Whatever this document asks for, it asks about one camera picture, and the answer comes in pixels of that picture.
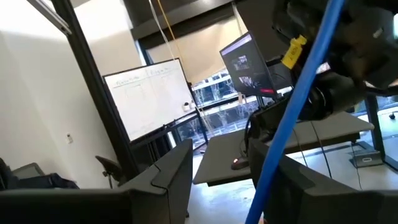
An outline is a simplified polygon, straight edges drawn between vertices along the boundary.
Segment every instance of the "building outside window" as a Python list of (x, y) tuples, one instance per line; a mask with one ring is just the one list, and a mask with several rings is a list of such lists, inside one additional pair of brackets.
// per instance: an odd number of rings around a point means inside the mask
[[(206, 123), (208, 139), (244, 129), (249, 115), (259, 107), (255, 96), (245, 98), (241, 103), (236, 100), (211, 107), (211, 105), (238, 96), (227, 69), (222, 69), (210, 78), (197, 83), (192, 90), (199, 108), (210, 107), (206, 111), (201, 111), (201, 117)], [(205, 142), (198, 119), (179, 127), (178, 133), (181, 140), (192, 138), (194, 148)]]

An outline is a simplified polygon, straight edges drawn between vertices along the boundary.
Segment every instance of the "black cable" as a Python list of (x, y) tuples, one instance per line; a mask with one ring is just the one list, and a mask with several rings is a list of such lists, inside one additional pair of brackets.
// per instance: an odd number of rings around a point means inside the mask
[(301, 148), (301, 144), (300, 144), (300, 141), (299, 141), (299, 137), (297, 136), (296, 130), (295, 130), (294, 128), (293, 128), (293, 133), (294, 133), (294, 135), (296, 136), (297, 144), (298, 144), (298, 147), (300, 148), (301, 155), (303, 155), (303, 159), (304, 159), (305, 166), (308, 167), (307, 160), (305, 160), (305, 156), (304, 156), (303, 149)]
[(244, 137), (243, 137), (243, 140), (244, 140), (244, 147), (245, 147), (245, 150), (242, 150), (242, 148), (241, 148), (241, 150), (240, 150), (241, 156), (243, 156), (243, 157), (247, 157), (247, 156), (248, 156), (249, 134), (250, 134), (250, 133), (249, 133), (249, 132), (250, 132), (250, 130), (249, 130), (250, 120), (251, 120), (251, 118), (253, 117), (253, 115), (254, 115), (255, 113), (257, 113), (258, 111), (260, 111), (260, 110), (263, 110), (263, 108), (259, 107), (257, 110), (253, 111), (253, 112), (249, 115), (248, 121), (246, 122), (246, 125), (245, 125), (245, 127), (244, 127)]
[(317, 139), (318, 139), (319, 145), (321, 145), (321, 149), (322, 149), (323, 157), (325, 158), (325, 161), (326, 161), (326, 166), (328, 167), (329, 176), (330, 176), (330, 178), (331, 178), (331, 179), (333, 179), (333, 178), (331, 177), (331, 171), (330, 171), (330, 166), (329, 166), (328, 158), (326, 157), (325, 150), (323, 149), (323, 146), (322, 146), (321, 139), (319, 138), (319, 136), (318, 136), (318, 133), (317, 133), (317, 130), (315, 129), (315, 127), (314, 127), (314, 125), (313, 125), (312, 121), (310, 121), (310, 123), (311, 123), (311, 125), (312, 125), (313, 131), (315, 131), (315, 135), (317, 136)]
[(239, 148), (240, 148), (240, 153), (241, 153), (241, 156), (243, 156), (243, 154), (245, 153), (245, 149), (244, 148), (242, 148), (242, 143), (244, 142), (244, 138), (242, 139), (242, 141), (241, 141), (241, 143), (239, 143)]
[(354, 152), (354, 148), (353, 148), (353, 145), (351, 144), (351, 150), (353, 151), (353, 160), (354, 160), (354, 165), (355, 165), (355, 169), (356, 169), (356, 175), (358, 176), (358, 183), (359, 183), (359, 188), (361, 189), (361, 190), (363, 190), (362, 189), (362, 185), (361, 185), (361, 176), (359, 175), (359, 170), (358, 170), (358, 166), (357, 166), (357, 164), (356, 164), (356, 156), (355, 156), (355, 152)]

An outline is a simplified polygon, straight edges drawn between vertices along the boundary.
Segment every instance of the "computer monitor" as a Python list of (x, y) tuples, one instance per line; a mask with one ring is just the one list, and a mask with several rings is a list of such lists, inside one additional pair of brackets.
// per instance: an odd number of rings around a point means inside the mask
[(276, 97), (267, 65), (249, 32), (220, 50), (220, 54), (236, 91), (249, 96)]

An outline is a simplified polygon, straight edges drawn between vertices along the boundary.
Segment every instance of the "desk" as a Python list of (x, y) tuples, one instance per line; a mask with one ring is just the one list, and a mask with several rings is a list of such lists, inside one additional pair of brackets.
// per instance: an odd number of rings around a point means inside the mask
[[(313, 125), (323, 146), (347, 141), (355, 142), (360, 138), (359, 132), (373, 129), (372, 124), (345, 112), (322, 121), (313, 121)], [(320, 147), (310, 122), (296, 124), (295, 132), (303, 150)], [(232, 161), (240, 156), (240, 147), (244, 147), (243, 137), (244, 130), (241, 130), (210, 139), (193, 183), (207, 183), (209, 186), (214, 186), (250, 179), (249, 167), (241, 170), (231, 169)], [(286, 144), (285, 153), (298, 151), (300, 148), (293, 133)]]

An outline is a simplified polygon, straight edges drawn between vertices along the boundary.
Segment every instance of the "office chair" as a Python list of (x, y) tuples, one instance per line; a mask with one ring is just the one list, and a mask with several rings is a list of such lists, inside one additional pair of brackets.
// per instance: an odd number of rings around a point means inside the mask
[(95, 158), (104, 167), (105, 171), (102, 173), (104, 174), (105, 177), (108, 177), (109, 186), (111, 187), (111, 189), (113, 188), (111, 177), (113, 177), (114, 180), (119, 182), (118, 186), (121, 186), (122, 184), (124, 184), (126, 182), (126, 178), (122, 172), (122, 168), (120, 167), (120, 165), (118, 163), (113, 162), (112, 160), (103, 158), (101, 156), (95, 156)]

